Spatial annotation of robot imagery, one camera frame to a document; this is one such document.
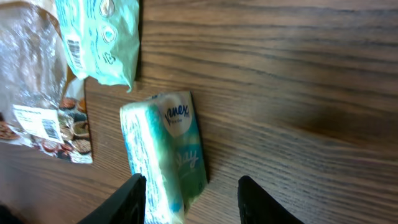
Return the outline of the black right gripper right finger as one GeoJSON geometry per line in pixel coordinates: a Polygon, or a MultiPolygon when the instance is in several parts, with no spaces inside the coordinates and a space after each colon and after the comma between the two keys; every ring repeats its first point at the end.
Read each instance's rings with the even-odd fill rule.
{"type": "Polygon", "coordinates": [[[238,180],[241,224],[303,224],[250,176],[238,180]]]}

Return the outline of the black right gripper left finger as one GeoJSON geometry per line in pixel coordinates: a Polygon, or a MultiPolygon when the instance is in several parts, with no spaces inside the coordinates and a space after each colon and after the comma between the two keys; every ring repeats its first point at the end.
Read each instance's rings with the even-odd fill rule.
{"type": "Polygon", "coordinates": [[[146,178],[134,174],[78,224],[144,224],[146,178]]]}

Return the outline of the teal white tissue packet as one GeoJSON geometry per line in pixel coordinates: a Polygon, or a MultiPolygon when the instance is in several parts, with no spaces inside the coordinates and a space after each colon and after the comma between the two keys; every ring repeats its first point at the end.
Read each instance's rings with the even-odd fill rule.
{"type": "Polygon", "coordinates": [[[185,223],[208,183],[191,92],[155,95],[119,114],[131,172],[147,180],[145,222],[185,223]]]}

